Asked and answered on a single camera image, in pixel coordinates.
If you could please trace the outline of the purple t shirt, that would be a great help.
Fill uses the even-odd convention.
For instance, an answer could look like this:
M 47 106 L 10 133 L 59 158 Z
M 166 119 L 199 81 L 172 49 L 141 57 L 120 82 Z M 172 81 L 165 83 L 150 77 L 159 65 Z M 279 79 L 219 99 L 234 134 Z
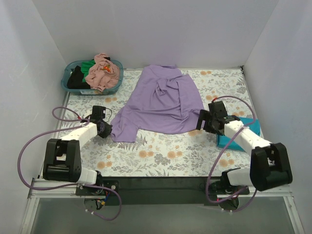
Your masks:
M 111 121 L 114 142 L 135 142 L 138 130 L 182 134 L 196 128 L 204 108 L 190 75 L 176 66 L 146 66 L 135 89 Z

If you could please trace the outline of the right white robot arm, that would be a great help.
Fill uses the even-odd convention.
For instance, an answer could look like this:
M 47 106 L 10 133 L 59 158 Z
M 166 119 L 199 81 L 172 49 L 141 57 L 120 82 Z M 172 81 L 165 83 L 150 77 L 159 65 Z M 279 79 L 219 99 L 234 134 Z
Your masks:
M 251 157 L 247 169 L 231 169 L 222 173 L 220 187 L 227 194 L 239 186 L 253 186 L 265 191 L 292 183 L 293 175 L 286 146 L 271 143 L 254 133 L 237 116 L 227 114 L 222 101 L 200 110 L 196 128 L 234 140 Z

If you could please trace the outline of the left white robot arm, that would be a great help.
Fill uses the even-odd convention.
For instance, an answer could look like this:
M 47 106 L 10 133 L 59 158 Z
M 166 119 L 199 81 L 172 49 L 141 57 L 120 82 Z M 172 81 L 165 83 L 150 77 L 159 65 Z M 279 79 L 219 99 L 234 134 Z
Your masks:
M 112 125 L 104 121 L 105 115 L 106 107 L 93 106 L 90 117 L 81 121 L 81 127 L 61 139 L 48 140 L 43 165 L 44 179 L 87 184 L 88 191 L 93 195 L 103 191 L 104 184 L 97 179 L 98 172 L 82 166 L 80 150 L 91 139 L 110 135 Z

